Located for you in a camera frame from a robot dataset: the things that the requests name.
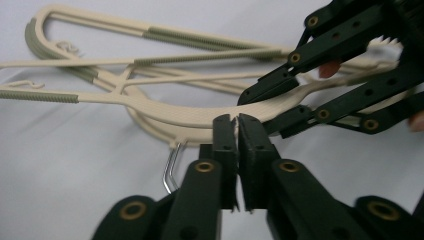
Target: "white clip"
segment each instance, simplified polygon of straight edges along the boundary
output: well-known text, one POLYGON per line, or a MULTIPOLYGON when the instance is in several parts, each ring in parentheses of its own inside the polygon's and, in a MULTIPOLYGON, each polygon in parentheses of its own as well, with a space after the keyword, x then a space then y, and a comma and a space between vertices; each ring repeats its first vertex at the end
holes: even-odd
POLYGON ((21 81, 15 81, 15 82, 11 82, 6 84, 6 86, 8 87, 25 87, 25 86, 29 86, 32 89, 40 89, 43 88, 45 85, 42 84, 35 84, 30 80, 21 80, 21 81))
POLYGON ((58 41, 56 42, 56 47, 64 50, 67 53, 71 53, 73 55, 77 55, 79 52, 79 49, 72 45, 71 42, 68 41, 58 41))

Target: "white surface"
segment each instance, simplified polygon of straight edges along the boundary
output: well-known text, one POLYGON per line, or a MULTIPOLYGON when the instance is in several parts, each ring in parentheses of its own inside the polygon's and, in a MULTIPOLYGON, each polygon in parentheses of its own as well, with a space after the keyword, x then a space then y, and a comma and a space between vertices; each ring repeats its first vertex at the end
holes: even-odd
MULTIPOLYGON (((303 19, 329 1, 55 1, 73 7, 215 33, 294 46, 303 19)), ((26 47, 27 22, 47 0, 2 1, 0 61, 35 59, 26 47)), ((142 57, 193 52, 139 39, 48 25, 52 39, 70 40, 85 57, 142 57)), ((185 65, 203 71, 250 69, 237 65, 185 65)), ((269 70, 276 65, 268 66, 269 70)), ((30 79, 47 88, 100 91, 56 69, 2 69, 0 83, 30 79)), ((190 106, 231 106, 236 96, 173 85, 149 86, 151 97, 190 106)), ((336 91, 308 98, 329 100, 336 91)), ((90 239, 117 201, 130 195, 156 200, 166 192, 161 175, 166 143, 143 132, 121 106, 56 104, 0 100, 0 239, 90 239)), ((405 123, 376 136, 334 127, 315 127, 288 140, 274 139, 283 158, 303 162, 335 198, 352 205, 378 195, 411 211, 423 191, 424 133, 410 133, 405 123)), ((177 180, 196 159, 188 149, 177 180)), ((222 239, 271 239, 265 213, 224 214, 222 239)))

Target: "brass screw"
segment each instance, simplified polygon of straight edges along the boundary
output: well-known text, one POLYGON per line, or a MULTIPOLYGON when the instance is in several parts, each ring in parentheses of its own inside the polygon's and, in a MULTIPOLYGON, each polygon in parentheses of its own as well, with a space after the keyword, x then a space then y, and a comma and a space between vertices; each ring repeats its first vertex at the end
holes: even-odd
POLYGON ((297 63, 300 61, 300 54, 299 53, 294 53, 291 57, 290 57, 290 61, 292 63, 297 63))
POLYGON ((300 170, 299 166, 296 163, 292 162, 283 162, 279 165, 280 169, 286 172, 297 172, 300 170))
POLYGON ((119 216, 125 220, 135 220, 142 217, 146 213, 146 210, 146 204, 139 201, 134 201, 121 208, 121 211, 119 211, 119 216))
POLYGON ((363 126, 367 129, 367 130, 375 130, 378 128, 379 124, 377 122, 377 120, 374 119, 368 119, 364 122, 363 126))
POLYGON ((206 172, 211 172, 215 168, 215 166, 210 162, 201 162, 196 164, 194 168, 198 172, 206 173, 206 172))
POLYGON ((308 27, 313 27, 317 24, 318 24, 318 17, 317 16, 312 16, 311 18, 308 19, 308 27))
POLYGON ((327 109, 322 109, 318 112, 318 117, 321 119, 326 119, 330 117, 330 112, 327 109))
POLYGON ((381 219, 396 221, 400 218, 399 211, 387 203, 372 201, 368 203, 367 207, 368 211, 381 219))

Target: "metal hook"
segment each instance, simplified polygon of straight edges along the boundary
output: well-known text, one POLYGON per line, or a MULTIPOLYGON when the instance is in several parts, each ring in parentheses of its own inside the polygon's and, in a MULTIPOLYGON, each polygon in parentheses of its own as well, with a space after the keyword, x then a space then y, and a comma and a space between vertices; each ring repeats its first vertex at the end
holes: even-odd
POLYGON ((177 156, 182 147, 184 147, 185 144, 178 143, 176 148, 172 148, 171 152, 169 154, 168 161, 166 162, 165 170, 163 171, 162 181, 163 185, 165 186, 166 191, 171 194, 172 192, 178 190, 178 184, 174 179, 173 171, 175 163, 177 162, 177 156))

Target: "black plastic part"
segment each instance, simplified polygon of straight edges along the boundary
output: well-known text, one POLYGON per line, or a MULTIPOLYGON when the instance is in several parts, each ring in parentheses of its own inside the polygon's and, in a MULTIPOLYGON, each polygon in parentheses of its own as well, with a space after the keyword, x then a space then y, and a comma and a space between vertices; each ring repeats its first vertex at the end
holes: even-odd
POLYGON ((266 209, 269 199, 271 163, 280 156, 261 122, 249 115, 239 116, 239 174, 247 211, 266 209))
POLYGON ((416 52, 417 60, 424 54, 424 2, 422 0, 386 0, 403 24, 404 36, 401 41, 405 47, 416 52))
POLYGON ((200 144, 199 159, 213 159, 212 144, 200 144))
POLYGON ((360 223, 374 239, 422 240, 424 224, 395 203, 375 196, 356 201, 360 223))
POLYGON ((361 119, 364 116, 366 116, 366 114, 362 114, 362 113, 349 114, 347 117, 355 117, 356 118, 356 122, 353 123, 353 124, 346 124, 346 123, 339 122, 339 121, 331 122, 331 123, 327 123, 327 124, 331 125, 331 126, 339 127, 339 128, 348 129, 348 130, 351 130, 351 131, 361 132, 359 122, 361 121, 361 119))
POLYGON ((424 92, 421 92, 366 115, 361 119, 360 131, 367 134, 376 134, 423 110, 424 92))
POLYGON ((308 43, 309 39, 311 38, 311 33, 310 31, 308 31, 308 29, 305 29, 302 33, 302 36, 299 39, 299 42, 297 43, 296 48, 305 45, 306 43, 308 43))
POLYGON ((421 221, 421 223, 424 224, 424 193, 421 196, 420 200, 418 201, 413 215, 414 215, 414 217, 419 219, 421 221))
POLYGON ((353 17, 373 4, 372 0, 333 0, 330 4, 311 13, 305 18, 305 28, 317 36, 353 17))
POLYGON ((290 53, 290 73, 307 72, 334 59, 347 61, 365 52, 372 39, 394 35, 389 26, 393 24, 385 21, 381 7, 372 6, 290 53))
POLYGON ((221 170, 221 164, 213 160, 190 164, 161 239, 219 239, 221 170))
POLYGON ((271 175, 268 223, 274 239, 371 239, 301 163, 277 160, 271 175), (278 224, 287 220, 291 226, 284 228, 291 229, 282 232, 278 224))
POLYGON ((273 98, 297 86, 299 86, 299 82, 288 72, 287 66, 283 65, 259 78, 255 85, 244 90, 240 95, 237 105, 245 105, 273 98))
POLYGON ((177 193, 178 191, 174 191, 156 202, 155 216, 145 239, 160 239, 177 193))
POLYGON ((230 115, 222 115, 213 120, 212 159, 222 166, 222 208, 239 208, 236 183, 238 172, 238 149, 234 135, 234 124, 230 115))
POLYGON ((424 81, 424 69, 409 62, 367 78, 372 81, 318 107, 315 110, 315 119, 321 123, 331 123, 406 91, 424 81))
POLYGON ((313 117, 309 107, 299 105, 265 122, 264 127, 269 135, 279 132, 282 138, 288 138, 315 126, 313 117))
POLYGON ((147 239, 156 214, 155 202, 131 196, 115 204, 97 228, 93 240, 147 239))

